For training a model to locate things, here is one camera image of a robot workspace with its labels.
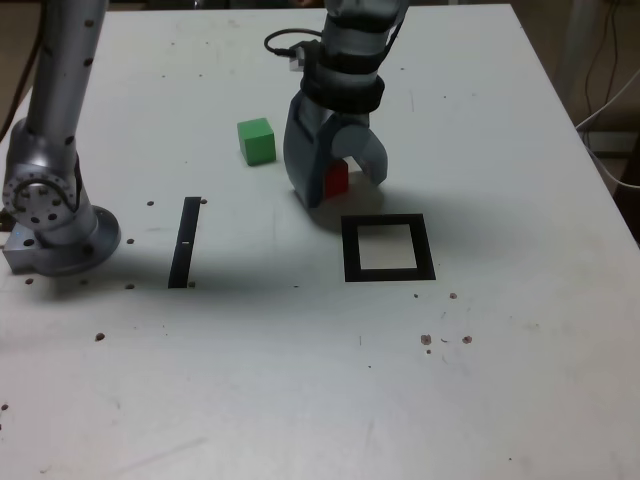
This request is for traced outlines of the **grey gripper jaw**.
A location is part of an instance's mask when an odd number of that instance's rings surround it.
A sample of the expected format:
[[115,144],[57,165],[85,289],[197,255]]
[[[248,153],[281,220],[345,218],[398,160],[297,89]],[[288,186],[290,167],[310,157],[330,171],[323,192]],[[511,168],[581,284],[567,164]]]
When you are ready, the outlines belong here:
[[346,162],[332,155],[340,118],[298,91],[290,103],[283,154],[289,180],[306,209],[346,191]]
[[340,159],[351,157],[373,185],[380,185],[387,178],[386,149],[366,126],[343,126],[333,137],[332,155]]

